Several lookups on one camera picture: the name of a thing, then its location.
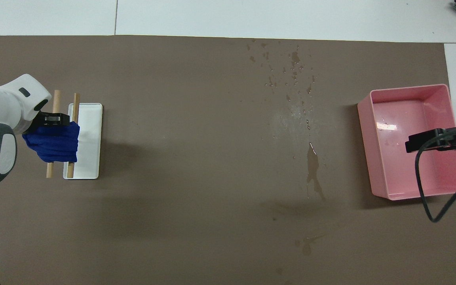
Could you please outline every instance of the white plastic tray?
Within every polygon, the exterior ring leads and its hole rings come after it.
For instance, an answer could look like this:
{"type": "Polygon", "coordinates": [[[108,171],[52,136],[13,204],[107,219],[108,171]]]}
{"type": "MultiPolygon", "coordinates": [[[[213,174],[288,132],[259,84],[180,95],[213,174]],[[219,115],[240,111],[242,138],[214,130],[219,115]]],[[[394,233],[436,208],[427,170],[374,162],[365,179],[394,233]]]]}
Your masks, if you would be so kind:
{"type": "MultiPolygon", "coordinates": [[[[71,116],[73,104],[68,106],[71,116]]],[[[96,179],[99,173],[101,148],[101,122],[103,105],[100,103],[80,103],[78,108],[78,151],[73,178],[67,178],[68,163],[63,166],[64,179],[96,179]]]]}

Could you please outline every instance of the blue cloth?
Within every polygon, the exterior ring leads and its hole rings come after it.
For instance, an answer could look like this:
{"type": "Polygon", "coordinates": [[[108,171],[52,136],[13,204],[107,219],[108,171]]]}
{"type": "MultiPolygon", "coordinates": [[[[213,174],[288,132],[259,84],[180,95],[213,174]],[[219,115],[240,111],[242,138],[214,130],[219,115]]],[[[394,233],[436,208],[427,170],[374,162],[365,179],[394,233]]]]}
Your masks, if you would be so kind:
{"type": "Polygon", "coordinates": [[[80,127],[71,122],[69,126],[39,127],[22,137],[45,162],[76,162],[79,132],[80,127]]]}

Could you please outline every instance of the wooden dowel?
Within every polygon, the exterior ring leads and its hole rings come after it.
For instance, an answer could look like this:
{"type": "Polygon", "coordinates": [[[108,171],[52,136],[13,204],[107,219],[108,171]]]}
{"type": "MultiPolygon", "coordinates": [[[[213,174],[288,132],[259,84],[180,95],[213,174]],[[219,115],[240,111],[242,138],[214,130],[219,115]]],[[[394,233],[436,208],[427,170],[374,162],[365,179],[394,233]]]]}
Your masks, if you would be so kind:
{"type": "MultiPolygon", "coordinates": [[[[71,110],[71,121],[78,123],[78,107],[80,105],[80,94],[74,93],[73,99],[73,110],[71,110]]],[[[68,163],[68,170],[66,173],[67,178],[73,178],[73,171],[75,169],[75,163],[68,163]]]]}
{"type": "MultiPolygon", "coordinates": [[[[61,100],[61,91],[54,90],[54,101],[52,103],[52,112],[59,112],[59,102],[61,100]]],[[[47,178],[52,178],[52,173],[54,173],[54,162],[47,163],[47,178]]]]}

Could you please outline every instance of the pink plastic bin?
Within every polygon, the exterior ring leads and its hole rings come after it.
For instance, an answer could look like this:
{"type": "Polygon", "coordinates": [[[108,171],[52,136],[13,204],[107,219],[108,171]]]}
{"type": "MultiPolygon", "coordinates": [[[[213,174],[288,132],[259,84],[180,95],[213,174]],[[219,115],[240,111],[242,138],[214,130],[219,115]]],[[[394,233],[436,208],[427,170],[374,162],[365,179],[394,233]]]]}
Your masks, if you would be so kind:
{"type": "MultiPolygon", "coordinates": [[[[372,90],[358,103],[372,193],[390,200],[420,196],[409,135],[456,126],[444,84],[372,90]]],[[[456,191],[456,151],[426,151],[420,158],[426,196],[456,191]]]]}

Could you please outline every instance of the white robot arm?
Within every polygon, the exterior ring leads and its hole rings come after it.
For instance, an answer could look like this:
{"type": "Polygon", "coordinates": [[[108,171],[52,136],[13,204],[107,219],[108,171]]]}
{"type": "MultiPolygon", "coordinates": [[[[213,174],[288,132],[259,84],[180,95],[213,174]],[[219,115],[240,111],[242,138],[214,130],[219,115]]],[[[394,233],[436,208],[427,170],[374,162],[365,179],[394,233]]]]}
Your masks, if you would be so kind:
{"type": "Polygon", "coordinates": [[[47,89],[29,74],[0,86],[0,181],[15,165],[15,135],[29,128],[51,98],[47,89]]]}

